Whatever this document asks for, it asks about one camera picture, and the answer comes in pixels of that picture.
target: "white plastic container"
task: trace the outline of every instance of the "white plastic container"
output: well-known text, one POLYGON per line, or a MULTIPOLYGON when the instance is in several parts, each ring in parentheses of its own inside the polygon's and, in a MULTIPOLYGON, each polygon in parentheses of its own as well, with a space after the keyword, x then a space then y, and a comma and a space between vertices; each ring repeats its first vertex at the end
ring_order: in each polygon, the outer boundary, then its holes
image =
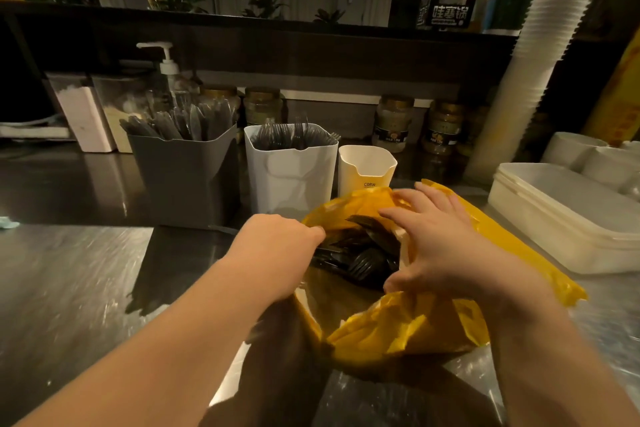
POLYGON ((577 273, 640 270, 640 203, 554 164, 500 164, 491 204, 577 273))
POLYGON ((369 187, 386 187, 398 162, 383 148, 370 145, 343 145, 339 150, 338 196, 369 187))
POLYGON ((304 150, 258 150, 251 137, 259 129, 260 125, 244 127, 251 209, 302 220, 331 199, 338 144, 304 150))
POLYGON ((95 90, 81 73, 47 73, 69 127, 83 152, 111 152, 115 142, 95 90))

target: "right hand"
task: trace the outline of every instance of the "right hand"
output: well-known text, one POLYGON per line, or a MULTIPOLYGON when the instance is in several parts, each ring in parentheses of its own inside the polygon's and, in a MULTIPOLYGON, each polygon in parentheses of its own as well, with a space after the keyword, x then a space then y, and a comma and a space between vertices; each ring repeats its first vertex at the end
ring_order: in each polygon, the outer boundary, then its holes
POLYGON ((532 267, 476 232, 455 194, 417 182, 415 189, 394 191, 412 205, 385 208, 380 215, 404 228, 416 247, 415 260, 391 275, 385 292, 433 291, 483 300, 517 294, 513 284, 548 285, 532 267))

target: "jar label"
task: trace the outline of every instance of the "jar label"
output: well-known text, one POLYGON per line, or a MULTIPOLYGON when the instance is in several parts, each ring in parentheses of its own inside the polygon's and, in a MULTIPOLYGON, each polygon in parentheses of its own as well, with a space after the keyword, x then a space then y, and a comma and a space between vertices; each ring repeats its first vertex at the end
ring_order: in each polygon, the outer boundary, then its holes
POLYGON ((384 128, 380 128, 379 126, 375 126, 373 128, 373 133, 374 135, 378 136, 379 140, 384 140, 385 142, 393 142, 394 144, 401 144, 403 142, 406 142, 407 137, 409 136, 408 130, 385 130, 384 128))
POLYGON ((433 142, 437 145, 455 145, 458 143, 458 134, 460 130, 456 133, 444 133, 436 130, 427 130, 424 135, 424 138, 429 142, 433 142))

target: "left hand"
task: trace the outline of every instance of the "left hand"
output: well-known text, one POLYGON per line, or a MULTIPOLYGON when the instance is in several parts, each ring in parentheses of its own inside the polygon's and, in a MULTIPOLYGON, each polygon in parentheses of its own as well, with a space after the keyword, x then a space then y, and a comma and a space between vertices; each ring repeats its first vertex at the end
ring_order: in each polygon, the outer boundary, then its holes
POLYGON ((300 285, 324 237, 321 227, 308 228, 277 214, 255 214, 244 223, 223 260, 240 268, 274 302, 300 285))

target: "stack of paper cups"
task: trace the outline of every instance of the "stack of paper cups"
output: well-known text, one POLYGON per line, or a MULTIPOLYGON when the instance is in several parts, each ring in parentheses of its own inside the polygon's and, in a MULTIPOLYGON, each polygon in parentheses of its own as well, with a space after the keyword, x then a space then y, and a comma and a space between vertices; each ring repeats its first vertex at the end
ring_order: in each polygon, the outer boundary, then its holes
POLYGON ((533 0, 465 177, 491 182, 510 162, 591 0, 533 0))

